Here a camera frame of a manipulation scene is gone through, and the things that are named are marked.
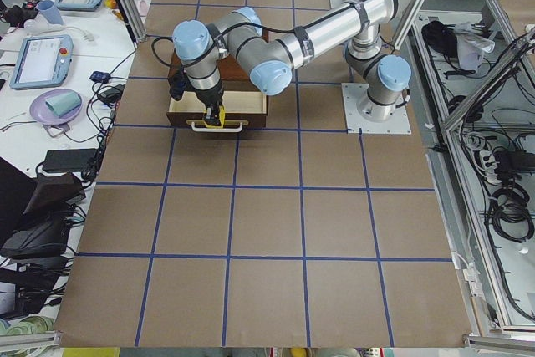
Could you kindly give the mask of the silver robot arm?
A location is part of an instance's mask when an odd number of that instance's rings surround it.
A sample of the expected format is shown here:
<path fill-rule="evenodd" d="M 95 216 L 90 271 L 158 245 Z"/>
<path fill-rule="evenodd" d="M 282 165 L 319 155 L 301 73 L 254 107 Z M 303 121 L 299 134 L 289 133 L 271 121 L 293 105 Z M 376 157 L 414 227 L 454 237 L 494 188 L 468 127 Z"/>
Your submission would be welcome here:
<path fill-rule="evenodd" d="M 263 39 L 265 27 L 250 7 L 232 11 L 211 24 L 179 23 L 172 42 L 196 97 L 204 104 L 204 124 L 221 128 L 225 121 L 223 84 L 217 62 L 231 55 L 265 95 L 280 94 L 293 71 L 344 43 L 348 65 L 369 87 L 359 101 L 367 120 L 390 118 L 408 87 L 411 68 L 400 56 L 384 54 L 380 26 L 404 12 L 410 0 L 343 0 L 322 17 L 288 30 L 279 39 Z"/>

